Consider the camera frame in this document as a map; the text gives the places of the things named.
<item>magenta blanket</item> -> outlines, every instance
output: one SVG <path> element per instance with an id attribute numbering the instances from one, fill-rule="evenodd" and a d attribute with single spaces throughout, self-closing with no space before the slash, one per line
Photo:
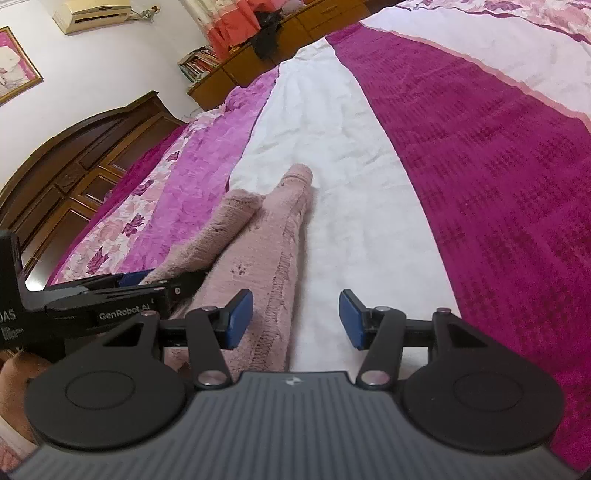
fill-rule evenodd
<path id="1" fill-rule="evenodd" d="M 240 160 L 277 75 L 275 68 L 248 88 L 234 89 L 225 102 L 226 112 L 208 129 L 191 136 L 121 271 L 158 266 L 172 245 L 201 229 L 226 191 L 230 173 Z"/>
<path id="2" fill-rule="evenodd" d="M 580 120 L 433 46 L 360 24 L 327 39 L 400 156 L 463 318 L 558 381 L 566 410 L 551 447 L 584 469 L 591 135 Z"/>

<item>screw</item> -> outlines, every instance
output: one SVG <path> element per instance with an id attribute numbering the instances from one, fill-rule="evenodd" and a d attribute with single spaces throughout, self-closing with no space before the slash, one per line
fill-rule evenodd
<path id="1" fill-rule="evenodd" d="M 381 370 L 367 370 L 361 374 L 361 381 L 370 387 L 378 387 L 388 383 L 390 375 Z"/>
<path id="2" fill-rule="evenodd" d="M 219 370 L 205 370 L 197 377 L 197 381 L 206 387 L 217 387 L 228 380 L 228 376 Z"/>

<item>white bedspread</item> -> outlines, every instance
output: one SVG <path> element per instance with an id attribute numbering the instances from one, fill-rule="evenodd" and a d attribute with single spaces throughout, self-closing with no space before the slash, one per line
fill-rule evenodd
<path id="1" fill-rule="evenodd" d="M 520 18 L 455 10 L 382 10 L 367 26 L 423 37 L 526 83 L 567 108 L 591 112 L 589 46 Z M 533 61 L 525 61 L 528 52 Z M 348 370 L 362 354 L 340 324 L 337 301 L 352 289 L 367 306 L 415 319 L 457 305 L 426 217 L 392 144 L 353 75 L 322 39 L 280 65 L 280 75 L 231 177 L 265 193 L 293 163 L 314 173 L 302 243 L 292 371 Z M 426 362 L 406 349 L 401 376 Z"/>
<path id="2" fill-rule="evenodd" d="M 281 64 L 231 185 L 268 192 L 294 163 L 312 169 L 314 203 L 302 243 L 290 369 L 355 375 L 362 354 L 339 320 L 341 290 L 416 319 L 429 319 L 437 306 L 457 307 L 400 159 L 325 40 Z M 427 359 L 426 349 L 412 350 L 405 352 L 406 374 Z"/>

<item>painting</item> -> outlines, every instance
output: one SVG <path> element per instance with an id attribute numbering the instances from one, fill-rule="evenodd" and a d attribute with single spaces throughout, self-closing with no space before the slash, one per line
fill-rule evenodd
<path id="1" fill-rule="evenodd" d="M 0 105 L 42 81 L 10 28 L 0 28 Z"/>

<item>black cloth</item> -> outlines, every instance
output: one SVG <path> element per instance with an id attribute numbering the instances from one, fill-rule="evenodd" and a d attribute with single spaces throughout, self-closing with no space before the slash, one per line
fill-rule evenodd
<path id="1" fill-rule="evenodd" d="M 252 45 L 257 57 L 265 60 L 277 50 L 277 31 L 281 28 L 281 11 L 276 12 L 255 12 L 256 19 L 261 26 L 259 33 L 251 37 L 248 41 Z"/>

